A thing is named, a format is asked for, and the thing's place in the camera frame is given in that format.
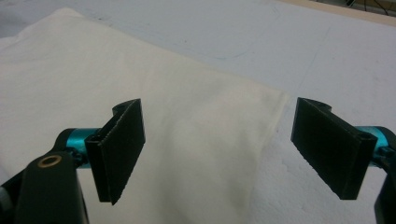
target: white cloth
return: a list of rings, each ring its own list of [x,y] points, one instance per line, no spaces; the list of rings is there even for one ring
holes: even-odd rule
[[[147,143],[119,202],[78,172],[91,223],[245,223],[287,95],[61,9],[0,39],[0,164],[15,175],[65,128],[142,99]]]

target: screw hole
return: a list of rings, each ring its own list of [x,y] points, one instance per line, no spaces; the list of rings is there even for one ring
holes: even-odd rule
[[[40,168],[48,168],[48,167],[58,164],[61,160],[62,160],[62,157],[58,156],[58,155],[48,156],[48,157],[41,159],[38,162],[37,166]]]

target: black plastic part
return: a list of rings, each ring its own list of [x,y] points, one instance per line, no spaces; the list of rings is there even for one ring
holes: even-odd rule
[[[55,144],[50,152],[62,151],[66,148],[67,139],[71,132],[75,129],[63,130],[56,138]],[[21,183],[24,170],[12,176],[2,187],[7,191],[11,198],[12,204],[17,204],[21,193]],[[0,223],[13,223],[15,217],[15,209],[0,214]]]
[[[338,118],[321,102],[298,98],[291,141],[342,200],[355,200],[377,138]]]
[[[85,140],[99,200],[117,202],[145,143],[140,99],[113,108],[114,117]]]
[[[381,192],[375,202],[375,218],[377,224],[396,223],[396,179],[387,175]]]
[[[88,223],[73,158],[51,152],[23,172],[16,224]]]
[[[388,175],[375,202],[375,218],[377,224],[396,223],[396,135],[387,128],[377,127],[388,140],[393,151],[390,158],[382,160],[382,167]]]

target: white tabletop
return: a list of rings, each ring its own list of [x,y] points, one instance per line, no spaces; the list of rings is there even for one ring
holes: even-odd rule
[[[290,134],[298,96],[331,105],[353,125],[396,131],[394,26],[350,18],[346,10],[356,14],[352,9],[334,14],[271,0],[9,0],[0,2],[0,37],[61,7],[292,96],[273,150],[263,153],[250,223],[375,223],[384,172],[369,168],[359,199],[340,201]]]

